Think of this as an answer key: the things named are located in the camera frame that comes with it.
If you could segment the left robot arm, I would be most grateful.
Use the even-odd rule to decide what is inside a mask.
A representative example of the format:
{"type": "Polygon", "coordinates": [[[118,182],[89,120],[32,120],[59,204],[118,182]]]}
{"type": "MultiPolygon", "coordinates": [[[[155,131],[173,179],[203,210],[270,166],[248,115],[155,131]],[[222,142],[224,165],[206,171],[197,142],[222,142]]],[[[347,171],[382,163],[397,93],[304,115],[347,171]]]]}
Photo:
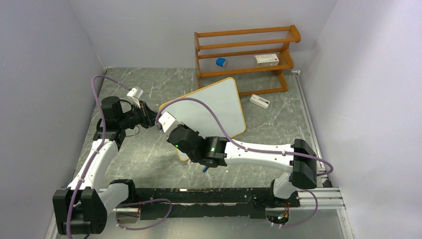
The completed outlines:
{"type": "Polygon", "coordinates": [[[56,225],[61,235],[100,234],[114,208],[121,203],[131,207],[137,202],[138,193],[131,179],[113,180],[107,189],[100,192],[111,160],[126,138],[126,130],[137,126],[151,128],[157,117],[157,112],[144,101],[129,103],[130,110],[126,112],[122,103],[123,100],[115,96],[101,101],[101,118],[88,158],[74,180],[53,195],[56,225]]]}

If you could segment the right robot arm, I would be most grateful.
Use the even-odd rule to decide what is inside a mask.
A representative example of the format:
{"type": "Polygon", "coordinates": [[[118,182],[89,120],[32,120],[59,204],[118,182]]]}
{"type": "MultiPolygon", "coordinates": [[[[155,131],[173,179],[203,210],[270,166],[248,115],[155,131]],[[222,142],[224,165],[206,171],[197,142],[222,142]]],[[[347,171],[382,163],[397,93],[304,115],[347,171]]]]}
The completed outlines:
{"type": "Polygon", "coordinates": [[[316,154],[302,139],[295,139],[293,144],[266,145],[219,136],[203,138],[183,124],[164,133],[167,141],[193,163],[209,168],[248,164],[281,170],[282,175],[274,180],[268,194],[274,206],[281,206],[297,189],[317,187],[316,154]]]}

